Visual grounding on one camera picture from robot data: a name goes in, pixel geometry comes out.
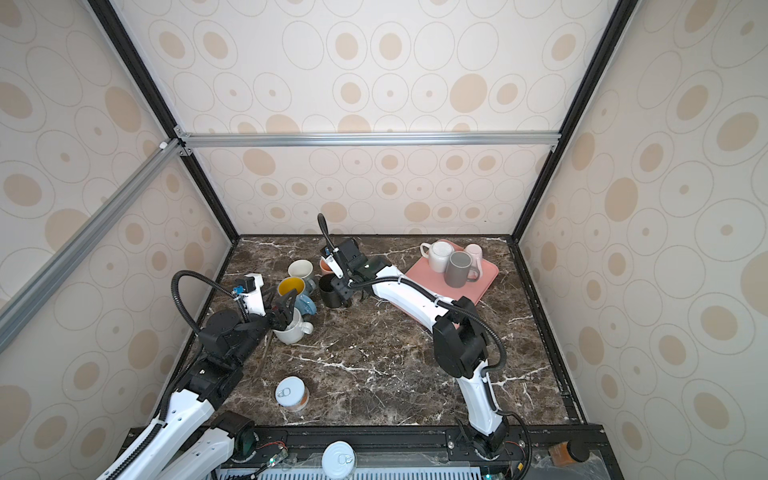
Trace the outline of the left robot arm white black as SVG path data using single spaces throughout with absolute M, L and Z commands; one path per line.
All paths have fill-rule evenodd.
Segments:
M 199 325 L 181 298 L 182 278 L 197 279 L 236 305 Z M 247 274 L 227 289 L 192 270 L 171 280 L 172 299 L 200 343 L 195 360 L 169 384 L 157 415 L 139 437 L 102 473 L 104 479 L 210 479 L 224 463 L 249 458 L 258 437 L 252 420 L 227 412 L 213 414 L 243 377 L 243 368 L 270 332 L 284 331 L 294 318 L 295 287 L 263 293 L 259 274 Z

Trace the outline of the grey mug white interior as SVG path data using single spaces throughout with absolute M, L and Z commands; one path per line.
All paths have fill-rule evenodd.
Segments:
M 316 290 L 314 266 L 309 260 L 299 259 L 293 261 L 288 267 L 288 275 L 302 279 L 308 295 L 311 295 Z

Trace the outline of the cream and pink mug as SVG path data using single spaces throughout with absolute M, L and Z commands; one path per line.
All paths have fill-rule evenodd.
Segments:
M 319 261 L 319 267 L 323 275 L 328 275 L 333 273 L 332 269 L 328 266 L 328 264 L 323 258 L 321 258 Z

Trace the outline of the grey mug handle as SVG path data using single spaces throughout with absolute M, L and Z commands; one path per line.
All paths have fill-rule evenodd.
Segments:
M 478 279 L 474 278 L 475 274 L 471 257 L 464 251 L 455 251 L 450 257 L 443 278 L 449 287 L 459 289 L 469 282 L 476 282 Z

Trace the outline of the blue butterfly mug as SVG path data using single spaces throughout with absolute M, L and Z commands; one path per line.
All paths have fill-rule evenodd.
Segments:
M 316 315 L 317 307 L 310 298 L 305 281 L 299 277 L 288 277 L 280 282 L 277 287 L 281 296 L 295 291 L 295 308 L 302 316 Z

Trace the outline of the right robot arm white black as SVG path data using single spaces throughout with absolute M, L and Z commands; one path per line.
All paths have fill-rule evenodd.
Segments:
M 321 256 L 334 274 L 333 290 L 343 299 L 364 291 L 410 315 L 432 335 L 438 365 L 457 380 L 467 405 L 469 423 L 462 427 L 478 455 L 493 459 L 509 443 L 508 419 L 522 430 L 523 461 L 531 457 L 529 429 L 515 412 L 497 404 L 489 374 L 506 365 L 501 338 L 479 317 L 466 297 L 441 296 L 410 279 L 382 257 L 366 257 L 352 238 L 336 245 L 329 235 Z

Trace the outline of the cream speckled mug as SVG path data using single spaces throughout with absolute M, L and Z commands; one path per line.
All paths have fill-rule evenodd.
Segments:
M 285 330 L 273 331 L 276 338 L 286 345 L 296 344 L 305 336 L 311 335 L 313 332 L 314 325 L 308 321 L 305 321 L 301 312 L 297 308 L 294 309 L 292 320 Z

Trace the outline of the black mug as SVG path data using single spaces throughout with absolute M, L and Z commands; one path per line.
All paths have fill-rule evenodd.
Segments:
M 344 306 L 344 301 L 340 294 L 334 289 L 333 281 L 336 279 L 334 274 L 326 274 L 319 278 L 318 289 L 322 303 L 329 309 L 337 309 Z

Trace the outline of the pink plastic tray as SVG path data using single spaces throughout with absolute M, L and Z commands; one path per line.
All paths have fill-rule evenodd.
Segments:
M 406 276 L 434 293 L 477 304 L 499 273 L 478 244 L 462 248 L 448 240 L 422 243 L 420 259 Z

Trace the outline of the pale pink mug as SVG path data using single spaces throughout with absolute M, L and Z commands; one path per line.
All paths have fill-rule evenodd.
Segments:
M 475 279 L 480 279 L 483 275 L 483 250 L 478 244 L 469 244 L 464 251 L 471 257 L 472 265 L 476 270 Z

